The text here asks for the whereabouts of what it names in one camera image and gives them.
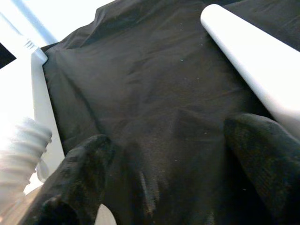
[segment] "white cylinder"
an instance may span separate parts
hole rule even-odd
[[[52,133],[34,120],[1,124],[0,215],[23,196]]]
[[[300,52],[219,5],[201,23],[274,118],[300,139]]]

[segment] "white wall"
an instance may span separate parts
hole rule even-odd
[[[0,0],[0,12],[24,36],[43,47],[91,23],[96,9],[112,1]]]

